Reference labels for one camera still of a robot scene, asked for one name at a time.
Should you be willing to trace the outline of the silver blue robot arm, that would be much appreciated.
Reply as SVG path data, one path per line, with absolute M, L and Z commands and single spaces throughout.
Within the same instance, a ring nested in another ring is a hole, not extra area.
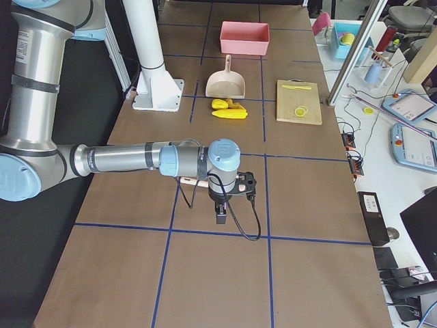
M 127 146 L 58 146 L 53 122 L 65 43 L 103 40 L 103 1 L 14 1 L 18 22 L 8 131 L 1 138 L 1 198 L 19 202 L 72 178 L 101 172 L 158 170 L 208 183 L 216 221 L 240 193 L 240 149 L 229 139 L 202 146 L 193 139 Z

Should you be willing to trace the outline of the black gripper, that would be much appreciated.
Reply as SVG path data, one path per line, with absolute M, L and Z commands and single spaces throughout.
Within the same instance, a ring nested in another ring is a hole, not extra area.
M 216 202 L 214 204 L 216 224 L 224 225 L 227 221 L 227 203 L 226 202 Z

